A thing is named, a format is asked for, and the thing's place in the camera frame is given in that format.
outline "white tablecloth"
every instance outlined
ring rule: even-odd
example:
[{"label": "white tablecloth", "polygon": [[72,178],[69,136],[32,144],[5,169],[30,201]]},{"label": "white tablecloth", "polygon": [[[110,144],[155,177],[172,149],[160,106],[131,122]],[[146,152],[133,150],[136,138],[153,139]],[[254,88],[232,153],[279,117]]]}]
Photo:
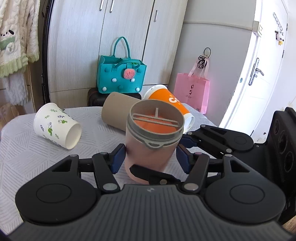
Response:
[{"label": "white tablecloth", "polygon": [[[186,107],[195,116],[192,130],[201,124],[214,125],[205,116],[191,107]],[[74,120],[82,125],[81,138],[72,150],[67,150],[38,137],[33,129],[35,114],[18,116],[2,130],[0,142],[0,229],[10,233],[22,223],[15,205],[15,194],[26,182],[70,154],[79,158],[90,158],[98,152],[111,152],[119,143],[125,143],[125,133],[106,125],[101,119],[101,107],[66,109]],[[199,148],[191,152],[204,152]],[[185,180],[174,153],[165,172]],[[96,186],[93,173],[82,173],[82,178]],[[124,164],[115,175],[121,186],[135,183],[125,172]]]}]

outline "pink paper bag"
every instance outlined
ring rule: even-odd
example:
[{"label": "pink paper bag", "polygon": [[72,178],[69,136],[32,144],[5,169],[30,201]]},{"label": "pink paper bag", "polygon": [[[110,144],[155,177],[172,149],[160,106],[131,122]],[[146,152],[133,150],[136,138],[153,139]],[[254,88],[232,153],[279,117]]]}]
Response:
[{"label": "pink paper bag", "polygon": [[205,57],[205,66],[198,76],[193,75],[197,67],[197,60],[194,63],[189,74],[177,74],[174,96],[182,103],[186,103],[198,110],[200,113],[207,112],[207,103],[209,100],[210,81],[207,80],[209,70],[209,59]]}]

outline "felt tote bag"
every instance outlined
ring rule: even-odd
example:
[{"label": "felt tote bag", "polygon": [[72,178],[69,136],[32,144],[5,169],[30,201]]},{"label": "felt tote bag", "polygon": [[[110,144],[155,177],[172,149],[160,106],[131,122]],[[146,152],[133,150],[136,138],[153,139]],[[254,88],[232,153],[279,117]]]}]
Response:
[{"label": "felt tote bag", "polygon": [[[128,50],[126,59],[115,57],[116,46],[124,39]],[[113,55],[100,57],[97,71],[97,87],[100,93],[138,93],[142,90],[146,65],[139,59],[131,59],[130,48],[125,37],[117,39]]]},{"label": "felt tote bag", "polygon": [[207,73],[210,62],[205,57],[205,65],[198,76],[194,75],[197,67],[197,60],[194,63],[189,74],[177,74],[174,96],[182,103],[186,103],[202,114],[207,112],[207,103],[209,100],[210,81],[207,80]]}]

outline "white door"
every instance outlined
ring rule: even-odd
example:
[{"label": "white door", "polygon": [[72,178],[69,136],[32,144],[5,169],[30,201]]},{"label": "white door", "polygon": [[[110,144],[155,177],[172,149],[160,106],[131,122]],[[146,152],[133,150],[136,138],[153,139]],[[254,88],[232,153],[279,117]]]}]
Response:
[{"label": "white door", "polygon": [[[153,0],[108,0],[100,43],[100,55],[112,55],[113,47],[124,36],[131,49],[132,59],[142,59]],[[127,57],[122,39],[116,48],[116,57]]]},{"label": "white door", "polygon": [[251,84],[253,75],[248,77],[249,84],[242,93],[234,113],[230,121],[226,125],[227,129],[244,132],[251,135],[256,125],[261,119],[273,89],[275,87],[278,73],[281,66],[284,43],[279,45],[276,40],[275,31],[280,31],[278,24],[274,18],[276,14],[282,28],[284,39],[286,37],[287,28],[287,12],[281,0],[263,0],[261,25],[263,27],[263,35],[260,38],[257,56],[255,59],[255,69],[259,69],[262,73],[256,71],[256,76]]},{"label": "white door", "polygon": [[168,84],[186,5],[187,0],[155,0],[143,57],[145,85]]},{"label": "white door", "polygon": [[106,0],[54,1],[47,57],[50,92],[96,86],[106,3]]}]

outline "cabinet handle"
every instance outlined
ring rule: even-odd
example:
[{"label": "cabinet handle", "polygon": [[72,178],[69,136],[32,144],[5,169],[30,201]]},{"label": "cabinet handle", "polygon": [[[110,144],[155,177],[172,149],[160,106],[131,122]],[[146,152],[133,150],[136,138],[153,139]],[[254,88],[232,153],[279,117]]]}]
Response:
[{"label": "cabinet handle", "polygon": [[100,11],[103,9],[104,0],[101,1]]},{"label": "cabinet handle", "polygon": [[155,11],[154,22],[156,22],[156,20],[157,20],[157,14],[158,14],[158,10]]},{"label": "cabinet handle", "polygon": [[112,0],[112,4],[111,4],[111,8],[110,8],[109,13],[112,13],[112,11],[113,11],[113,6],[114,6],[114,0]]}]

